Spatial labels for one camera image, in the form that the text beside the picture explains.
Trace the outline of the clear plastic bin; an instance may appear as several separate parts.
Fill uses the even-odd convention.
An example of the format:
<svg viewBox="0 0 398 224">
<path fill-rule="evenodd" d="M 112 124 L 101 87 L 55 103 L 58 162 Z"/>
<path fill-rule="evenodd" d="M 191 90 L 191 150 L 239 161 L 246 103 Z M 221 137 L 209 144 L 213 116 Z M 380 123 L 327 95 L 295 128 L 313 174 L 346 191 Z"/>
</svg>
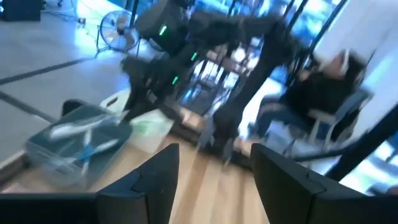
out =
<svg viewBox="0 0 398 224">
<path fill-rule="evenodd" d="M 85 147 L 80 137 L 54 141 L 32 136 L 25 146 L 29 159 L 39 168 L 43 179 L 61 188 L 89 188 L 104 172 L 108 162 L 104 152 L 83 159 Z"/>
</svg>

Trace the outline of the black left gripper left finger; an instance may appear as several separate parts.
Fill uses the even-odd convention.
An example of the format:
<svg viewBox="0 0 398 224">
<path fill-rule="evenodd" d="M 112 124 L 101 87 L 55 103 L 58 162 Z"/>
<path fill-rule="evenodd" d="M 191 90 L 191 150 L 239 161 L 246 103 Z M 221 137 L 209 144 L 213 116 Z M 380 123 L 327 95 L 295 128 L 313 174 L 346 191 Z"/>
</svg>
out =
<svg viewBox="0 0 398 224">
<path fill-rule="evenodd" d="M 0 194 L 0 224 L 168 224 L 179 164 L 173 143 L 97 192 Z"/>
</svg>

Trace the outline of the grey chair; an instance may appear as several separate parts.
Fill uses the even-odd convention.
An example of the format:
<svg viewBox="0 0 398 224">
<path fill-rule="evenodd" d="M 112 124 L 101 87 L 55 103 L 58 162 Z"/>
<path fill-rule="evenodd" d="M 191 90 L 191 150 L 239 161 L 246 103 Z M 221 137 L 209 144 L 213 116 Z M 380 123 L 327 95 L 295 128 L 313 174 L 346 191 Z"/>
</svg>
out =
<svg viewBox="0 0 398 224">
<path fill-rule="evenodd" d="M 282 155 L 296 161 L 313 160 L 316 156 L 332 156 L 337 151 L 336 147 L 351 137 L 358 120 L 358 113 L 372 97 L 371 91 L 359 88 L 345 99 L 334 114 L 311 110 L 306 116 L 284 119 L 282 122 L 287 125 L 292 141 L 284 148 Z M 295 155 L 294 144 L 298 139 L 319 148 L 319 151 Z"/>
</svg>

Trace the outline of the blue white toothbrush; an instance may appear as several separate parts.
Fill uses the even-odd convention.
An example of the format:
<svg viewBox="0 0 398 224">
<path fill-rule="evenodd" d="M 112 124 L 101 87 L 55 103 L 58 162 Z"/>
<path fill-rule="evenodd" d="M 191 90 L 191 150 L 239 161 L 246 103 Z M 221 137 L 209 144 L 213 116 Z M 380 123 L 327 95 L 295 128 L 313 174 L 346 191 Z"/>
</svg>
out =
<svg viewBox="0 0 398 224">
<path fill-rule="evenodd" d="M 51 140 L 63 139 L 101 126 L 119 124 L 120 121 L 121 118 L 119 116 L 103 114 L 71 123 L 58 124 L 49 129 L 48 137 Z"/>
<path fill-rule="evenodd" d="M 113 139 L 96 147 L 93 147 L 89 144 L 84 148 L 83 152 L 78 157 L 74 158 L 74 161 L 88 162 L 91 156 L 111 149 L 113 146 L 117 145 L 118 142 L 118 139 Z"/>
</svg>

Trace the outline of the round metal floor fan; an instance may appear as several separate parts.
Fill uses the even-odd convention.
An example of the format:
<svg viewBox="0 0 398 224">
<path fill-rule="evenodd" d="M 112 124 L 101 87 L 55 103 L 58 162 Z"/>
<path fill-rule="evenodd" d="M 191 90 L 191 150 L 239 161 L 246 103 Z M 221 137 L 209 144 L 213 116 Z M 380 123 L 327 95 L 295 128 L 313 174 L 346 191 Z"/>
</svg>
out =
<svg viewBox="0 0 398 224">
<path fill-rule="evenodd" d="M 103 16 L 96 36 L 96 54 L 113 50 L 128 54 L 131 50 L 139 54 L 141 36 L 134 27 L 135 15 L 128 11 L 111 11 Z"/>
</svg>

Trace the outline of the white plastic bin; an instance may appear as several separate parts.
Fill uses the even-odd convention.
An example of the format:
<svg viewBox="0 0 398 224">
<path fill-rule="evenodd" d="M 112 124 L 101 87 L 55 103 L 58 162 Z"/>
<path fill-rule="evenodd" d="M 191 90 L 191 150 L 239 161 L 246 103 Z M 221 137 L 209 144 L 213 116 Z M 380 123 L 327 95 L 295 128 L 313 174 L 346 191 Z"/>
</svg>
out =
<svg viewBox="0 0 398 224">
<path fill-rule="evenodd" d="M 127 102 L 128 96 L 130 94 L 130 89 L 120 90 L 117 93 L 107 97 L 100 103 L 100 107 L 106 108 L 114 114 L 121 114 L 123 112 L 123 108 Z M 128 139 L 128 143 L 134 146 L 137 149 L 140 149 L 149 154 L 154 154 L 160 148 L 163 143 L 166 135 L 168 135 L 171 127 L 174 124 L 174 121 L 168 119 L 166 115 L 161 112 L 160 109 L 152 110 L 146 112 L 142 115 L 139 115 L 132 120 L 130 120 L 129 124 L 132 126 L 134 123 L 138 121 L 158 121 L 162 122 L 163 125 L 157 134 L 153 135 L 142 135 L 134 131 L 132 127 L 132 134 Z"/>
</svg>

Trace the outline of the green white toothbrush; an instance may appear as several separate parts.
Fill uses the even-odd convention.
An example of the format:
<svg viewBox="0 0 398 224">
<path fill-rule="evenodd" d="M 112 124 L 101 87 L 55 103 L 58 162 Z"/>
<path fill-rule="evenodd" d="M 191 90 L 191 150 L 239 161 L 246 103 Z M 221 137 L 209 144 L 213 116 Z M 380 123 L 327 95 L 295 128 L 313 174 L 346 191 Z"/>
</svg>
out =
<svg viewBox="0 0 398 224">
<path fill-rule="evenodd" d="M 163 125 L 158 121 L 138 121 L 132 125 L 135 132 L 142 135 L 157 134 Z"/>
</svg>

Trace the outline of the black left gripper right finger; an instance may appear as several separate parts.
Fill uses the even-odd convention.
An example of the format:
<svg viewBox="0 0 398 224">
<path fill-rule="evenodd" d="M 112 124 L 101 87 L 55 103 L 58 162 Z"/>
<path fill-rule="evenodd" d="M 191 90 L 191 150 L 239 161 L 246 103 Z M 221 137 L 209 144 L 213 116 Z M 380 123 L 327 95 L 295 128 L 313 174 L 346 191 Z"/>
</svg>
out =
<svg viewBox="0 0 398 224">
<path fill-rule="evenodd" d="M 258 143 L 251 164 L 270 224 L 398 224 L 398 195 L 367 196 Z"/>
</svg>

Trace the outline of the teal plastic bin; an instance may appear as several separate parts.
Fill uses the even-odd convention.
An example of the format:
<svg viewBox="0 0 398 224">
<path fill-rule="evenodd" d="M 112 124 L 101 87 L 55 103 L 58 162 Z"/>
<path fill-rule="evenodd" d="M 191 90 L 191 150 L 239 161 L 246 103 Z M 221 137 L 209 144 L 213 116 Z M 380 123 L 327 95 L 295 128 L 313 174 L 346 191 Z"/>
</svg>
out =
<svg viewBox="0 0 398 224">
<path fill-rule="evenodd" d="M 72 110 L 71 112 L 64 114 L 60 117 L 60 119 L 54 123 L 52 123 L 50 126 L 46 127 L 39 133 L 33 135 L 33 136 L 42 136 L 47 139 L 48 137 L 48 131 L 50 128 L 58 125 L 58 124 L 63 124 L 63 123 L 71 123 L 74 121 L 78 121 L 81 119 L 87 119 L 91 118 L 94 116 L 99 116 L 99 115 L 113 115 L 113 116 L 118 116 L 116 114 L 112 114 L 110 111 L 95 106 L 95 105 L 81 105 L 78 108 Z M 67 138 L 63 139 L 72 139 L 72 138 L 77 138 L 80 137 L 82 138 L 82 144 L 84 147 L 87 145 L 91 145 L 93 147 L 99 146 L 102 143 L 108 142 L 113 139 L 118 139 L 119 142 L 117 145 L 113 146 L 111 149 L 104 151 L 108 155 L 108 162 L 104 167 L 104 171 L 109 167 L 109 163 L 112 162 L 112 160 L 115 158 L 117 153 L 119 152 L 120 148 L 122 148 L 125 144 L 125 142 L 128 140 L 130 137 L 130 134 L 132 133 L 132 127 L 130 124 L 124 123 L 120 121 L 119 124 L 110 124 L 106 126 L 101 126 L 95 129 L 92 129 L 91 131 L 87 131 L 85 133 L 80 133 L 76 134 Z"/>
</svg>

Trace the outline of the person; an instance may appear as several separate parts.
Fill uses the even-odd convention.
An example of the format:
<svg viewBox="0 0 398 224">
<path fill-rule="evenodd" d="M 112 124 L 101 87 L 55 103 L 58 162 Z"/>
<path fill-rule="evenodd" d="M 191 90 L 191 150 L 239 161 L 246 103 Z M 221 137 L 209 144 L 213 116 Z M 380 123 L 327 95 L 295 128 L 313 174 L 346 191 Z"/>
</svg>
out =
<svg viewBox="0 0 398 224">
<path fill-rule="evenodd" d="M 366 63 L 349 49 L 311 70 L 302 70 L 298 80 L 280 95 L 262 99 L 253 135 L 263 138 L 273 121 L 310 131 L 315 120 L 310 110 L 335 113 L 345 99 L 355 92 Z"/>
</svg>

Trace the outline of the black box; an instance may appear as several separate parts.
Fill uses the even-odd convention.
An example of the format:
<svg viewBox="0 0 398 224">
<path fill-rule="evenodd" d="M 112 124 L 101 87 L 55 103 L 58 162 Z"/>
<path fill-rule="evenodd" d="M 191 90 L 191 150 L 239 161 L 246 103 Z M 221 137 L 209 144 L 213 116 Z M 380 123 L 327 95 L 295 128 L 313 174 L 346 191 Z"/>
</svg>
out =
<svg viewBox="0 0 398 224">
<path fill-rule="evenodd" d="M 42 0 L 0 0 L 0 18 L 8 22 L 40 21 Z"/>
</svg>

